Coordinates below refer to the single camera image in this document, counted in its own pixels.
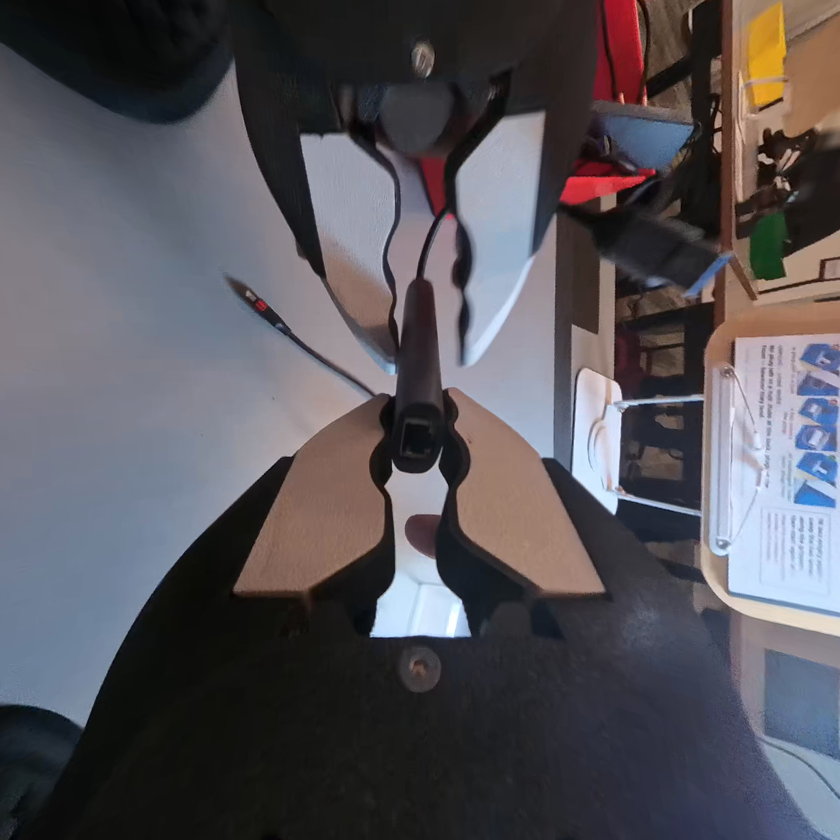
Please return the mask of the printed instruction sheet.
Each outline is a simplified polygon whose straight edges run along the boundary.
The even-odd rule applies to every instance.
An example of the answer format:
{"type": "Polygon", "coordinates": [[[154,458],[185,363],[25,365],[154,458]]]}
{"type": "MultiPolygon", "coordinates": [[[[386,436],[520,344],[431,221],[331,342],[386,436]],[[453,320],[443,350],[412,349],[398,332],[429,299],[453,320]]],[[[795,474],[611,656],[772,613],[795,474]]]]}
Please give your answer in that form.
{"type": "Polygon", "coordinates": [[[838,613],[838,333],[738,338],[731,369],[728,589],[838,613]]]}

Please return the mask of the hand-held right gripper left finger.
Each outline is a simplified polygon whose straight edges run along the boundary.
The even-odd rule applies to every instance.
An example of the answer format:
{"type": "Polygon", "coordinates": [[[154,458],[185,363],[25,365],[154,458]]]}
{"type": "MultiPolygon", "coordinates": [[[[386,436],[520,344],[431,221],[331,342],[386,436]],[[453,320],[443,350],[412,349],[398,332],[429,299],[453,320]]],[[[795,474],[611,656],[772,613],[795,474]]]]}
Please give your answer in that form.
{"type": "Polygon", "coordinates": [[[376,395],[300,447],[234,585],[238,596],[314,596],[393,539],[392,461],[376,395]]]}

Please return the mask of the person's right hand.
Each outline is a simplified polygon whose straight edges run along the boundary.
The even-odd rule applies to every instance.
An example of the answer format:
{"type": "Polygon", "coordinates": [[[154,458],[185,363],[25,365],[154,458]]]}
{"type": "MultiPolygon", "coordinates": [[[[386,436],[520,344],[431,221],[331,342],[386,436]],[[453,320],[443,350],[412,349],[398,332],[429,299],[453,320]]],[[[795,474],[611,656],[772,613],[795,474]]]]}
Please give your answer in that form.
{"type": "Polygon", "coordinates": [[[404,527],[409,545],[418,553],[435,560],[437,557],[437,534],[441,516],[417,513],[410,516],[404,527]]]}

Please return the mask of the grey slim usb hub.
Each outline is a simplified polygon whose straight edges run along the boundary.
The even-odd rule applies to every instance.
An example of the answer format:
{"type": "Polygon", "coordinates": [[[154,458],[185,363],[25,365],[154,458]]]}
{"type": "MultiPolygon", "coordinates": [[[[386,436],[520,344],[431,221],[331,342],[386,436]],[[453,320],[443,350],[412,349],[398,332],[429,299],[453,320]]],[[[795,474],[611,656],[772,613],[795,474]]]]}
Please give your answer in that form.
{"type": "Polygon", "coordinates": [[[427,231],[403,304],[392,423],[392,463],[418,475],[433,468],[443,446],[445,399],[442,386],[434,287],[425,276],[427,260],[447,209],[427,231]]]}

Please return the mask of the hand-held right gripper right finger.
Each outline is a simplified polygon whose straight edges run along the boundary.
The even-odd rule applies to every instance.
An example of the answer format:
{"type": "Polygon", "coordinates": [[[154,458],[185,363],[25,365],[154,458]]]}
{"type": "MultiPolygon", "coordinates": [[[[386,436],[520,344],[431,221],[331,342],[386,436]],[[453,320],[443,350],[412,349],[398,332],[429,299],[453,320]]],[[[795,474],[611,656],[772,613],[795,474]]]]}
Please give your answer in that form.
{"type": "Polygon", "coordinates": [[[602,596],[606,588],[539,452],[457,388],[439,469],[448,532],[459,547],[526,593],[548,599],[602,596]]]}

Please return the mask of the red plastic bin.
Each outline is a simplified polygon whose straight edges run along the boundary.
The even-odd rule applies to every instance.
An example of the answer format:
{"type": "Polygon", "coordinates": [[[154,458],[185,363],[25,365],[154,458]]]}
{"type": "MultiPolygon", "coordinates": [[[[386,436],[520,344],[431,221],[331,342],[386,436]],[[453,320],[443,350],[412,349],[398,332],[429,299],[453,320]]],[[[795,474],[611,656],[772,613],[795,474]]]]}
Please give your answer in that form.
{"type": "MultiPolygon", "coordinates": [[[[602,32],[597,37],[595,100],[646,103],[646,66],[639,15],[635,1],[600,2],[598,22],[602,32]]],[[[653,169],[639,167],[636,174],[622,174],[615,164],[585,163],[579,159],[561,200],[574,205],[615,195],[640,185],[658,168],[656,164],[653,169]]]]}

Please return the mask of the wooden side table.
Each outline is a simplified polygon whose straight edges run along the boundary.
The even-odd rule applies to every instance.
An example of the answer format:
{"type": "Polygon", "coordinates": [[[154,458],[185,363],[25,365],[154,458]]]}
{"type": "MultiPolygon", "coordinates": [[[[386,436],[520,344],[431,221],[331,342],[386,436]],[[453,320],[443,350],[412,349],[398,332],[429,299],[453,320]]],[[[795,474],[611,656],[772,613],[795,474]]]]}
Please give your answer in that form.
{"type": "Polygon", "coordinates": [[[736,205],[756,189],[765,130],[838,131],[838,2],[735,1],[721,4],[721,248],[734,258],[715,281],[718,322],[754,303],[838,302],[838,232],[785,258],[785,277],[755,280],[749,240],[737,238],[736,205]],[[750,34],[779,12],[780,72],[760,75],[750,34]]]}

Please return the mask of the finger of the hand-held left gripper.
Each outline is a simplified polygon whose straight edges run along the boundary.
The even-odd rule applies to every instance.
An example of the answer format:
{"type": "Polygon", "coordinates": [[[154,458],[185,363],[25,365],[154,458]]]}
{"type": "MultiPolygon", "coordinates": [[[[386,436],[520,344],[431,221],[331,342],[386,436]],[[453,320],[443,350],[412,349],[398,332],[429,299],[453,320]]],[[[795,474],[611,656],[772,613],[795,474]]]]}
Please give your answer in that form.
{"type": "Polygon", "coordinates": [[[544,124],[544,110],[488,113],[447,159],[448,205],[457,223],[458,357],[465,368],[478,363],[508,319],[538,249],[544,124]]]}
{"type": "Polygon", "coordinates": [[[399,337],[389,248],[402,209],[396,169],[373,143],[347,133],[304,133],[301,152],[323,284],[353,336],[393,375],[399,337]]]}

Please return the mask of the green plastic bin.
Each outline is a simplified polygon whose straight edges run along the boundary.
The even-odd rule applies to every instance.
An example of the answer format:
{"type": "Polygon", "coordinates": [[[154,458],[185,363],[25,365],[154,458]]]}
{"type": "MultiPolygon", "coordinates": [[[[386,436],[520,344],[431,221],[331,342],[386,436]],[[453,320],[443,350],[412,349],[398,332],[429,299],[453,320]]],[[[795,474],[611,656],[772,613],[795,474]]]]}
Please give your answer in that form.
{"type": "Polygon", "coordinates": [[[780,280],[786,277],[784,247],[788,227],[783,212],[768,213],[755,223],[750,235],[749,262],[757,280],[780,280]]]}

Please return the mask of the instruction sheet on stand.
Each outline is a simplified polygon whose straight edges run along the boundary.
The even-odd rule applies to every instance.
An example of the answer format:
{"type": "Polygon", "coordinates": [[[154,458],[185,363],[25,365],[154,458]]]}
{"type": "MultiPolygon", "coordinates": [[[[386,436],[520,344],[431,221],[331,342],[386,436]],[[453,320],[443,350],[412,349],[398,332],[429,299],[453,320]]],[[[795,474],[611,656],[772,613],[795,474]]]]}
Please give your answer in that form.
{"type": "Polygon", "coordinates": [[[572,474],[610,512],[618,501],[660,509],[698,520],[701,528],[700,568],[710,588],[733,610],[769,623],[796,627],[837,637],[838,613],[818,612],[792,604],[757,600],[730,593],[727,544],[718,542],[716,526],[721,501],[727,502],[730,458],[721,454],[727,445],[730,385],[734,342],[738,338],[838,333],[838,302],[812,302],[743,311],[724,322],[710,336],[705,351],[702,392],[675,397],[631,399],[619,385],[602,374],[582,369],[576,381],[573,421],[572,474]],[[619,457],[623,415],[631,407],[666,404],[703,409],[700,507],[650,500],[621,488],[619,457]]]}

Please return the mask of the yellow plastic bin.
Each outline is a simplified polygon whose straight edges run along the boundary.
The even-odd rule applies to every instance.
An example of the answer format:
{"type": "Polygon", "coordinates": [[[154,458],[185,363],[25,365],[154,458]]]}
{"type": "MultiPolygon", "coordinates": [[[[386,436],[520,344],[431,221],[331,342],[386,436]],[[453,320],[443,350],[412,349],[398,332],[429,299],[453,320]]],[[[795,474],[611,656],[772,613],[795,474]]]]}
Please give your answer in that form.
{"type": "Polygon", "coordinates": [[[784,6],[782,2],[774,2],[751,18],[748,26],[744,88],[753,111],[766,109],[783,100],[785,58],[784,6]]]}

